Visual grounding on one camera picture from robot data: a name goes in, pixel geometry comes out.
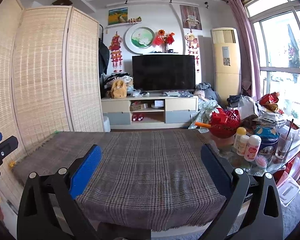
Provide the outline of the pink hairbrush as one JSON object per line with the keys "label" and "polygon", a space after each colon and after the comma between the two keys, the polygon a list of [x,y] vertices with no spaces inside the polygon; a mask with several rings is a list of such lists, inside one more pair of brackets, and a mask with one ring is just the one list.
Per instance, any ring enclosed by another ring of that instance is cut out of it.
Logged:
{"label": "pink hairbrush", "polygon": [[258,154],[255,158],[255,163],[258,167],[265,169],[268,166],[268,160],[264,155]]}

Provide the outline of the pink label white bottle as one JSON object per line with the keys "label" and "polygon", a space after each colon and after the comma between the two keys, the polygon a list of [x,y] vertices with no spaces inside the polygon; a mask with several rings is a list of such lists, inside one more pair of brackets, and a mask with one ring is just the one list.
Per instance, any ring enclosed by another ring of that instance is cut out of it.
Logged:
{"label": "pink label white bottle", "polygon": [[252,135],[249,137],[245,153],[244,153],[244,158],[248,162],[252,162],[255,160],[258,150],[260,148],[261,144],[261,137],[258,135]]}

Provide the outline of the white cream bottle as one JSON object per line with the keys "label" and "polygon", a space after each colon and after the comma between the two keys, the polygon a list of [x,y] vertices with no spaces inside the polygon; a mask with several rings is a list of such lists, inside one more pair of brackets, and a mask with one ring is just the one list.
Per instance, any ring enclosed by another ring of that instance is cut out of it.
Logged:
{"label": "white cream bottle", "polygon": [[237,145],[237,154],[240,156],[244,156],[245,150],[247,148],[249,141],[249,136],[248,135],[242,135],[238,141]]}

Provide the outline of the blue round tin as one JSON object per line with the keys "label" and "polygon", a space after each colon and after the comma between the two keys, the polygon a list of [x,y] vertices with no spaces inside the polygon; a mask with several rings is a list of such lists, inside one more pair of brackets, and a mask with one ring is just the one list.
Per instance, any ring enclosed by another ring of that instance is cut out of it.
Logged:
{"label": "blue round tin", "polygon": [[258,154],[264,155],[267,160],[270,160],[277,150],[279,134],[274,128],[256,126],[254,129],[254,135],[261,138]]}

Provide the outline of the glass with straw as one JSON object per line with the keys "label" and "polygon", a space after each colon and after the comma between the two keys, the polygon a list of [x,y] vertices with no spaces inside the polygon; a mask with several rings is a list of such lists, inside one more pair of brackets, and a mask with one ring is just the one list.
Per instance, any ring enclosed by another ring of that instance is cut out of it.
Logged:
{"label": "glass with straw", "polygon": [[284,130],[284,132],[280,133],[276,152],[276,157],[279,159],[285,158],[292,144],[293,139],[290,137],[290,132],[293,126],[293,121],[294,119],[290,122],[288,130]]}

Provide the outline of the woven bamboo folding screen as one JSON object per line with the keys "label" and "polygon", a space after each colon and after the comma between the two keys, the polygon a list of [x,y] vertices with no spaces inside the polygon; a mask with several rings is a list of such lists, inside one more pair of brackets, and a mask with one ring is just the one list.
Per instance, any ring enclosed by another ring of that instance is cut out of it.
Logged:
{"label": "woven bamboo folding screen", "polygon": [[18,148],[0,168],[0,191],[18,207],[12,165],[57,131],[102,132],[99,23],[71,6],[0,3],[0,132]]}

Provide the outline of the yellow cap lotion bottle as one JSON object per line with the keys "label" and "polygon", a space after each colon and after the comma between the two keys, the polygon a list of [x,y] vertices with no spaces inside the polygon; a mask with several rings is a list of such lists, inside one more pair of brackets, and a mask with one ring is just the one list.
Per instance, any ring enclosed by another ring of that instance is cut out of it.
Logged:
{"label": "yellow cap lotion bottle", "polygon": [[239,127],[236,130],[235,141],[234,141],[234,145],[233,145],[235,150],[238,149],[238,144],[239,144],[239,141],[240,141],[241,137],[246,135],[246,133],[247,133],[247,130],[244,127]]}

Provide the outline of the grey plaid table cloth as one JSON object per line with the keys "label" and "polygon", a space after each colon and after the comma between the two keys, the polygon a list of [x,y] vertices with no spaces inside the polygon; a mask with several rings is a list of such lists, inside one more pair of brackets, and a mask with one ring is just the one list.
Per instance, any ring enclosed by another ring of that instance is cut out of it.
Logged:
{"label": "grey plaid table cloth", "polygon": [[195,129],[139,132],[59,132],[18,161],[24,184],[31,172],[53,174],[93,145],[102,158],[76,202],[90,220],[130,228],[203,226],[226,201],[203,164],[207,138]]}

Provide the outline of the pink curtain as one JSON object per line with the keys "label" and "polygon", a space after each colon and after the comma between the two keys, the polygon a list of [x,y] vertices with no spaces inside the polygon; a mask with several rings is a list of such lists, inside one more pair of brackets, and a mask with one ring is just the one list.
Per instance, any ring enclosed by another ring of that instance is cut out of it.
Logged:
{"label": "pink curtain", "polygon": [[238,26],[241,50],[242,89],[257,100],[261,97],[260,64],[251,24],[241,0],[228,0]]}

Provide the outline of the tan plush backpack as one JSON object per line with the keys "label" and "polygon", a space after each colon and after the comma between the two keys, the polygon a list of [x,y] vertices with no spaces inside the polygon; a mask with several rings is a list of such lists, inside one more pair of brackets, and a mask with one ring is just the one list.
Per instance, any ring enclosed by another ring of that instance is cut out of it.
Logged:
{"label": "tan plush backpack", "polygon": [[113,99],[126,98],[127,97],[126,83],[121,79],[115,80],[114,83],[112,84],[110,94]]}

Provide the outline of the beige tv cabinet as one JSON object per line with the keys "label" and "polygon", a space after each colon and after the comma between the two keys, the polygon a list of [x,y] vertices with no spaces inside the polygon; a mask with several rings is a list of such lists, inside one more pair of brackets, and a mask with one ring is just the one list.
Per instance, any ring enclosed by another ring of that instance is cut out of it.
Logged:
{"label": "beige tv cabinet", "polygon": [[102,99],[102,111],[111,129],[185,128],[198,111],[198,97],[149,97]]}

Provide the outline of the beige standing air conditioner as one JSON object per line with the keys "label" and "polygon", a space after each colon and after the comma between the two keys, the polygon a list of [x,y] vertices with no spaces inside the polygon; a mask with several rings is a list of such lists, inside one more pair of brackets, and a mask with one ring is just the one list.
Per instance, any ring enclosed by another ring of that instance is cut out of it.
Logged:
{"label": "beige standing air conditioner", "polygon": [[231,95],[241,92],[241,55],[237,30],[215,28],[211,30],[213,59],[215,63],[215,91],[222,104],[227,104]]}

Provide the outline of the black flat television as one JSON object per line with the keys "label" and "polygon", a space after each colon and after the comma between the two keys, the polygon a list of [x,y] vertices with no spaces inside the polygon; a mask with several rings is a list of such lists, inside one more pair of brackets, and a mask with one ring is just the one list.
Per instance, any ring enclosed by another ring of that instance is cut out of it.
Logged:
{"label": "black flat television", "polygon": [[147,54],[132,57],[133,86],[143,91],[193,90],[194,56]]}

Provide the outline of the landscape wall painting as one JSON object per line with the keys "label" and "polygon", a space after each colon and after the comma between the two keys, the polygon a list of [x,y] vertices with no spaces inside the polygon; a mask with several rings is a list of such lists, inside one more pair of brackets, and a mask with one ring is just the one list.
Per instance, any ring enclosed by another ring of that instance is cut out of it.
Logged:
{"label": "landscape wall painting", "polygon": [[117,8],[108,11],[108,25],[123,24],[128,22],[128,8]]}

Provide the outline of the round green wall plate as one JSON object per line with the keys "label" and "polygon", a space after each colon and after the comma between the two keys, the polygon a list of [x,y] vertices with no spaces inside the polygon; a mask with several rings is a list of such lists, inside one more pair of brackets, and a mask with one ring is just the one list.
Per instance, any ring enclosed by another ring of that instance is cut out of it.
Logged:
{"label": "round green wall plate", "polygon": [[134,54],[148,54],[154,49],[155,32],[147,25],[132,25],[125,33],[125,45]]}

